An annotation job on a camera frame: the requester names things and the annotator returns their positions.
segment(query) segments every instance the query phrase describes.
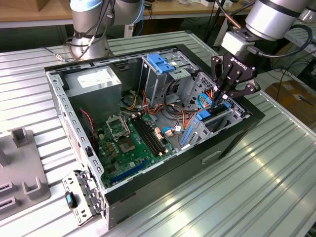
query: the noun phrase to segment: side panel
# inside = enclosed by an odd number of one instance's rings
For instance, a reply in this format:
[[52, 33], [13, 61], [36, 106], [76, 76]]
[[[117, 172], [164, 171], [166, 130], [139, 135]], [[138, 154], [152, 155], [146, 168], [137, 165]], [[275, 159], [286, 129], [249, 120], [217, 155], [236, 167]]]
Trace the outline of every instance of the side panel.
[[205, 152], [193, 157], [184, 164], [176, 167], [156, 180], [131, 193], [124, 199], [110, 205], [109, 229], [139, 211], [144, 206], [152, 203], [166, 193], [172, 191], [194, 175], [215, 163], [226, 151], [227, 147], [242, 132], [231, 136], [224, 141], [209, 148]]

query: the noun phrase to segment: workbench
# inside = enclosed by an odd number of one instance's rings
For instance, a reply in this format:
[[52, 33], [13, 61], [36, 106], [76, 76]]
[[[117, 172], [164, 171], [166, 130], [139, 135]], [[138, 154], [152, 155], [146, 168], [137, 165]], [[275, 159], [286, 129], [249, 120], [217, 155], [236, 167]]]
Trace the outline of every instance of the workbench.
[[[180, 43], [208, 65], [216, 54], [185, 32], [109, 41], [114, 54]], [[303, 237], [315, 222], [316, 135], [260, 91], [247, 98], [266, 116], [226, 157], [109, 232], [100, 217], [78, 228], [61, 180], [79, 164], [43, 70], [61, 63], [43, 49], [0, 53], [0, 132], [33, 131], [52, 194], [0, 221], [0, 236]]]

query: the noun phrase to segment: green circuit board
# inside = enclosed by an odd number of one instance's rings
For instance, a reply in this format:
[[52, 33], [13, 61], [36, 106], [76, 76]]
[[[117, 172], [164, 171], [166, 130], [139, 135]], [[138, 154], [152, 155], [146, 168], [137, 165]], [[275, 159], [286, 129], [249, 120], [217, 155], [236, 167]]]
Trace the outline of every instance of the green circuit board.
[[[148, 128], [151, 129], [151, 133], [156, 135], [153, 128], [156, 127], [154, 121], [148, 114], [142, 116], [142, 120], [146, 123]], [[139, 172], [144, 170], [157, 162], [171, 157], [176, 153], [172, 145], [164, 139], [163, 142], [159, 141], [164, 149], [167, 150], [161, 156], [154, 156], [146, 143], [143, 141], [130, 119], [126, 119], [126, 124], [130, 130], [129, 137], [120, 137], [117, 142], [113, 140], [110, 130], [107, 125], [98, 128], [97, 133], [101, 134], [99, 137], [99, 160], [105, 170], [101, 176], [101, 180], [105, 187], [111, 187], [114, 184], [121, 182]], [[113, 182], [120, 175], [128, 176]]]

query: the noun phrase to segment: expansion slot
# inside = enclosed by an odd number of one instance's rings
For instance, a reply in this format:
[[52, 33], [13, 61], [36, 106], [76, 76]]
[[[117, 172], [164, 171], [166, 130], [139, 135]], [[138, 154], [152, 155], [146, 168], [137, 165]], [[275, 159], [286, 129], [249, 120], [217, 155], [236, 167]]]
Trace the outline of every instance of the expansion slot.
[[114, 177], [113, 179], [111, 179], [111, 183], [114, 183], [114, 182], [119, 181], [123, 178], [126, 178], [127, 176], [131, 175], [132, 173], [135, 173], [136, 171], [141, 170], [147, 162], [148, 162], [148, 160], [145, 160], [144, 162], [142, 162], [138, 166], [135, 166], [134, 168], [131, 168], [130, 170], [124, 172], [123, 174], [120, 174], [120, 175]]
[[155, 157], [163, 153], [164, 148], [141, 118], [134, 118], [131, 122]]

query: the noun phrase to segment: ram slot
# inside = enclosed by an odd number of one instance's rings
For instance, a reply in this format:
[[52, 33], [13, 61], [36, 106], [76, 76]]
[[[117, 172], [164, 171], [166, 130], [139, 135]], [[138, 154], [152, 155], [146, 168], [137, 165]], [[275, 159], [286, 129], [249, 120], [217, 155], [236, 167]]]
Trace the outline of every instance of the ram slot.
[[141, 118], [135, 118], [131, 122], [155, 157], [158, 156], [160, 152], [164, 151], [158, 139], [152, 134], [146, 123]]

